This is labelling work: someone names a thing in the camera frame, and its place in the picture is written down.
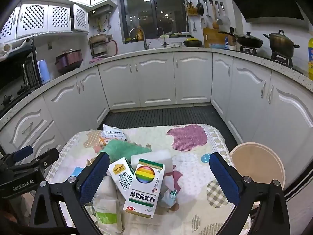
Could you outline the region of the kitchen faucet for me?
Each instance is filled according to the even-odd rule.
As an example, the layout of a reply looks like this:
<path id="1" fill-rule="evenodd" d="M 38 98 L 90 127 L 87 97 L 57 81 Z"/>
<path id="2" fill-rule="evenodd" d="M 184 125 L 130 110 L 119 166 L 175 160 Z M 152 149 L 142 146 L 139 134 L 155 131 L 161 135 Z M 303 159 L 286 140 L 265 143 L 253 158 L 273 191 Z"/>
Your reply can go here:
<path id="1" fill-rule="evenodd" d="M 143 41 L 143 45 L 144 45 L 145 50 L 149 49 L 149 44 L 146 42 L 145 33 L 141 27 L 132 28 L 129 32 L 129 37 L 131 37 L 132 35 L 135 36 L 135 39 L 137 41 Z"/>

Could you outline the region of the white foam sponge block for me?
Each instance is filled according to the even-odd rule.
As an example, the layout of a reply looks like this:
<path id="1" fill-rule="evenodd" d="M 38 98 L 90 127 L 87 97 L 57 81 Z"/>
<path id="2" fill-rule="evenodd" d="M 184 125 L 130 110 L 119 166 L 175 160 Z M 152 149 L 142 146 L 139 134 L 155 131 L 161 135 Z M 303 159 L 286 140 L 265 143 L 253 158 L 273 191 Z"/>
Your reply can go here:
<path id="1" fill-rule="evenodd" d="M 140 159 L 165 165 L 165 173 L 173 171 L 172 157 L 169 150 L 157 150 L 131 156 L 131 165 L 133 169 L 136 169 Z"/>

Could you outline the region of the white snack wrapper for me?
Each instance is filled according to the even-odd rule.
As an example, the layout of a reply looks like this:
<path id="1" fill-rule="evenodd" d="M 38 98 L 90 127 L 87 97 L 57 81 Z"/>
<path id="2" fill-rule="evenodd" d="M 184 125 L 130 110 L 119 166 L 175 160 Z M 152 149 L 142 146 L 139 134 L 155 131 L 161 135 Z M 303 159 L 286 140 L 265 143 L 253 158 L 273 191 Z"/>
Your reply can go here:
<path id="1" fill-rule="evenodd" d="M 121 141 L 126 141 L 126 136 L 122 130 L 106 124 L 103 124 L 103 129 L 100 136 L 102 139 L 118 139 Z"/>

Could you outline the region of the black wok with lid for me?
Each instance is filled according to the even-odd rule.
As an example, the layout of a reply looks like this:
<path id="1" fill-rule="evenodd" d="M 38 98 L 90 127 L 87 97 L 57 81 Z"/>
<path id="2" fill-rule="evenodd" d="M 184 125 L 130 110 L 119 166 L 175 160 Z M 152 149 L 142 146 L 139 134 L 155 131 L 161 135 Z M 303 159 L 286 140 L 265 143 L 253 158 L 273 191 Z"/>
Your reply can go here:
<path id="1" fill-rule="evenodd" d="M 219 31 L 219 34 L 226 34 L 228 36 L 234 37 L 237 43 L 244 47 L 258 49 L 261 48 L 263 45 L 263 41 L 257 37 L 252 36 L 250 32 L 247 32 L 247 34 L 244 35 L 236 35 L 227 33 L 225 31 Z"/>

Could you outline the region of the clear plastic bag wrapper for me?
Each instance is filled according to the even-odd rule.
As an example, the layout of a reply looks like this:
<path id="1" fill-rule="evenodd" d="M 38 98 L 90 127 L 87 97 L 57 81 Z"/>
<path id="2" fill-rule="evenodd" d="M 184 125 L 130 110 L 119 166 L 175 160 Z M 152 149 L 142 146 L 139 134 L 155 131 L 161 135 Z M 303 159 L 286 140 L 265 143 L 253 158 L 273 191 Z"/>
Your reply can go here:
<path id="1" fill-rule="evenodd" d="M 170 209 L 174 206 L 176 203 L 176 197 L 177 197 L 177 190 L 170 190 L 167 189 L 160 197 L 158 204 L 166 209 Z"/>

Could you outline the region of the dark kitchen window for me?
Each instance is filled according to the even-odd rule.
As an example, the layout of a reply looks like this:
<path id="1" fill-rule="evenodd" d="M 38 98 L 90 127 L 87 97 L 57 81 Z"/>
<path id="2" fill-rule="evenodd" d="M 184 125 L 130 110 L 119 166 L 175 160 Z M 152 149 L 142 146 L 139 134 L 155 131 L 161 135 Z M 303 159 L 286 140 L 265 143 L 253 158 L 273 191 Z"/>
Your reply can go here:
<path id="1" fill-rule="evenodd" d="M 129 37 L 134 27 L 141 27 L 146 39 L 179 37 L 189 30 L 185 0 L 120 0 L 120 5 L 125 43 L 137 41 Z"/>

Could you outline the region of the yellow lidded pot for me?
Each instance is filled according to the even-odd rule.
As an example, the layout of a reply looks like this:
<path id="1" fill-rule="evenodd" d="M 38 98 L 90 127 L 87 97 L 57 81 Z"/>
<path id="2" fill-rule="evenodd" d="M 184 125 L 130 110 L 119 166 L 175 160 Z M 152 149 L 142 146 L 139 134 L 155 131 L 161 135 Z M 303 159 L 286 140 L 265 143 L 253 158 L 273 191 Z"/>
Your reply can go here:
<path id="1" fill-rule="evenodd" d="M 195 37 L 187 38 L 183 43 L 186 47 L 202 47 L 202 41 Z"/>

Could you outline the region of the yellow oil bottle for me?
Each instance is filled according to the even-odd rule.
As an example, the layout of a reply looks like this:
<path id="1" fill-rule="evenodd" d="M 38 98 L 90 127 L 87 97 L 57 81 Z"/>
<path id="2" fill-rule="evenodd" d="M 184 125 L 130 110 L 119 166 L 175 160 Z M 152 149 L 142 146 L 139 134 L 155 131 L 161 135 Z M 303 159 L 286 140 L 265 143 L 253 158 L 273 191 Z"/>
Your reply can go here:
<path id="1" fill-rule="evenodd" d="M 313 38 L 308 41 L 308 77 L 313 80 Z"/>

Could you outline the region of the rainbow medicine box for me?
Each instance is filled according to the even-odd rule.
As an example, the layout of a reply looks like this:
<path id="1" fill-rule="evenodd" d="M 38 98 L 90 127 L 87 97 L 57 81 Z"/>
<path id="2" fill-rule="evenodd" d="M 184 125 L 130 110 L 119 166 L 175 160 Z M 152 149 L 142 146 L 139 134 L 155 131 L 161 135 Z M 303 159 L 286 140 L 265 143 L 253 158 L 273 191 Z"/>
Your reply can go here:
<path id="1" fill-rule="evenodd" d="M 139 159 L 123 210 L 144 218 L 153 218 L 165 174 L 165 165 Z"/>

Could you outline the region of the patterned quilt table cover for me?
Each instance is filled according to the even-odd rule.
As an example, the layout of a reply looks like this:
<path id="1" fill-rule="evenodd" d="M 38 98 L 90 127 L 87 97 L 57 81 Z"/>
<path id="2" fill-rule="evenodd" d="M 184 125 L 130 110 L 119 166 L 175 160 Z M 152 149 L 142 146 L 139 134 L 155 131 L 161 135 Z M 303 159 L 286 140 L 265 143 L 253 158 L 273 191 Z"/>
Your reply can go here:
<path id="1" fill-rule="evenodd" d="M 178 125 L 139 127 L 121 130 L 127 142 L 141 145 L 156 154 L 169 151 L 172 172 L 166 173 L 163 183 L 177 190 L 176 204 L 165 209 L 157 206 L 152 219 L 126 213 L 122 210 L 125 199 L 112 179 L 104 178 L 97 194 L 119 200 L 122 232 L 120 234 L 217 234 L 232 212 L 229 203 L 209 167 L 211 153 L 219 152 L 234 166 L 225 140 L 213 126 Z M 63 147 L 59 159 L 46 176 L 50 183 L 62 183 L 75 168 L 90 165 L 103 149 L 100 131 L 75 134 Z"/>

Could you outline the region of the milk carton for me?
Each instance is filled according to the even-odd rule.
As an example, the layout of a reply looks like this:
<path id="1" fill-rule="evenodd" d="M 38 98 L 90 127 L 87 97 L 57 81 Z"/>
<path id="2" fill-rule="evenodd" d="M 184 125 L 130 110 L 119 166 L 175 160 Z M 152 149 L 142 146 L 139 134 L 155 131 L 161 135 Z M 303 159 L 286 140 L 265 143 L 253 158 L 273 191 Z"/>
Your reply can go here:
<path id="1" fill-rule="evenodd" d="M 109 165 L 108 173 L 124 199 L 127 199 L 135 173 L 130 163 L 122 157 Z"/>

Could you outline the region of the green fluffy cloth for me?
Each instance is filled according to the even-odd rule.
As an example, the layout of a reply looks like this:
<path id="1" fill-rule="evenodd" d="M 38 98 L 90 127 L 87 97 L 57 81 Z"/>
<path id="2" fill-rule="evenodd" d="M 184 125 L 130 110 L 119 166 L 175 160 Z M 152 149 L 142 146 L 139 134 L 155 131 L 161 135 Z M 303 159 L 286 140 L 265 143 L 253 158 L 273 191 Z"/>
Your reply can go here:
<path id="1" fill-rule="evenodd" d="M 133 155 L 148 153 L 151 151 L 151 149 L 135 143 L 112 139 L 100 152 L 108 154 L 110 162 L 115 162 L 121 158 L 125 158 L 128 162 L 131 162 L 131 157 Z"/>

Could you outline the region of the purple rice cooker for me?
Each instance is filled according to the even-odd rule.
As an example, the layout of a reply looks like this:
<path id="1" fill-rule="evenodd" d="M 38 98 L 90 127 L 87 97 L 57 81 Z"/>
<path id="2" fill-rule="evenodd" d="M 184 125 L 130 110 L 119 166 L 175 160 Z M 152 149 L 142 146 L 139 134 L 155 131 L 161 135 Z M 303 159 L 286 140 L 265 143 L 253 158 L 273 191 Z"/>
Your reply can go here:
<path id="1" fill-rule="evenodd" d="M 60 74 L 79 68 L 83 62 L 80 49 L 70 49 L 55 58 L 55 66 Z"/>

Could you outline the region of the beige round trash bin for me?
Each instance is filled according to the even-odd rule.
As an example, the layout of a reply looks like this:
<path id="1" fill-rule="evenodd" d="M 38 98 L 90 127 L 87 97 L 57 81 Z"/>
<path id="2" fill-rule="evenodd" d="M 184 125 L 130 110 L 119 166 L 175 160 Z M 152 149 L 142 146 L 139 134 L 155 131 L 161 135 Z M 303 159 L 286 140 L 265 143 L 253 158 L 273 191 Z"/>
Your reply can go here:
<path id="1" fill-rule="evenodd" d="M 269 147 L 256 142 L 237 145 L 231 152 L 231 158 L 242 176 L 249 176 L 258 183 L 270 183 L 278 180 L 285 187 L 285 169 L 281 159 Z"/>

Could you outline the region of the black floor mat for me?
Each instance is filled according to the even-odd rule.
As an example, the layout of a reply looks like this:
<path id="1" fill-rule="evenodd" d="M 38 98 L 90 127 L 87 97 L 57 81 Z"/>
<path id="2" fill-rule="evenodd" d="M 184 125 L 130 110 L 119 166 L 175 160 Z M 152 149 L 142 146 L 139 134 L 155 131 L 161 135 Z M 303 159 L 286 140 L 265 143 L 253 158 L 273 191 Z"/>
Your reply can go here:
<path id="1" fill-rule="evenodd" d="M 226 140 L 228 150 L 232 151 L 238 145 L 225 122 L 212 105 L 123 112 L 111 111 L 102 122 L 120 129 L 206 124 L 220 131 Z"/>

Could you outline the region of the black microwave oven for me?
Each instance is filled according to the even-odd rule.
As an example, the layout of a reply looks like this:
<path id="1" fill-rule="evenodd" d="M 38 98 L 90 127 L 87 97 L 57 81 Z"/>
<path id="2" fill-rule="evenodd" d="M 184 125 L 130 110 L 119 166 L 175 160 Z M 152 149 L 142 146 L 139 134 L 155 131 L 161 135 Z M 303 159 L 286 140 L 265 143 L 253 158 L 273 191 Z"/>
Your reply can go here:
<path id="1" fill-rule="evenodd" d="M 1 115 L 41 86 L 34 45 L 10 52 L 1 61 Z"/>

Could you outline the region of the green white paper bag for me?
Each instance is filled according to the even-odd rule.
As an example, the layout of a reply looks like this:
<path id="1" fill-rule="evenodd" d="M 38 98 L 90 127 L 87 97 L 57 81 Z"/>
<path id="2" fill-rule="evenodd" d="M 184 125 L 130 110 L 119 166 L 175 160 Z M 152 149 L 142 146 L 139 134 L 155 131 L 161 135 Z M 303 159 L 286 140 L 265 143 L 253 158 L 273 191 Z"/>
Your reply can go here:
<path id="1" fill-rule="evenodd" d="M 92 200 L 96 226 L 102 234 L 122 234 L 120 203 L 117 188 L 110 176 L 105 176 Z"/>

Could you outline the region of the wooden cutting board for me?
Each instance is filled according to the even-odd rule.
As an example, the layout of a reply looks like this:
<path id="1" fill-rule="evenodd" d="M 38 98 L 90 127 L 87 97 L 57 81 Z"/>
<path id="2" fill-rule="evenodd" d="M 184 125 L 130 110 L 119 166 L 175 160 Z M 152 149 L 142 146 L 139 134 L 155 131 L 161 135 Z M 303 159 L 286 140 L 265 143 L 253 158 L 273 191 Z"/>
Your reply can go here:
<path id="1" fill-rule="evenodd" d="M 219 33 L 219 29 L 204 28 L 204 47 L 209 48 L 210 45 L 224 45 L 227 34 Z"/>

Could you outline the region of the bronze stock pot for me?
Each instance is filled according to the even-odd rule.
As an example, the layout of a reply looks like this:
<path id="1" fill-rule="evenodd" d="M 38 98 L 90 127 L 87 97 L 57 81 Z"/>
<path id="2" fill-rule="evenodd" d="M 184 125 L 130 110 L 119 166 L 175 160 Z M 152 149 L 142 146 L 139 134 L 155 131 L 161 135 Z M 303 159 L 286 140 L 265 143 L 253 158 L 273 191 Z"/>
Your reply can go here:
<path id="1" fill-rule="evenodd" d="M 264 37 L 270 40 L 270 48 L 272 50 L 271 59 L 276 56 L 281 56 L 287 59 L 292 58 L 295 48 L 300 48 L 291 39 L 284 35 L 281 29 L 278 33 L 270 33 L 269 35 L 263 34 Z"/>

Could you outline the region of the blue cup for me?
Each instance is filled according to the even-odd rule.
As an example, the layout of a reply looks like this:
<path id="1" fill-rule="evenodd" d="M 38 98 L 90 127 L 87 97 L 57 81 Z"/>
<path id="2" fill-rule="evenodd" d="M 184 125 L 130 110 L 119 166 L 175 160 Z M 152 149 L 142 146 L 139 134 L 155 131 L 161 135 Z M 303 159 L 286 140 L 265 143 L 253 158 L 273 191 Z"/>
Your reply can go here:
<path id="1" fill-rule="evenodd" d="M 43 84 L 46 84 L 51 80 L 47 63 L 45 60 L 37 61 L 40 78 Z"/>

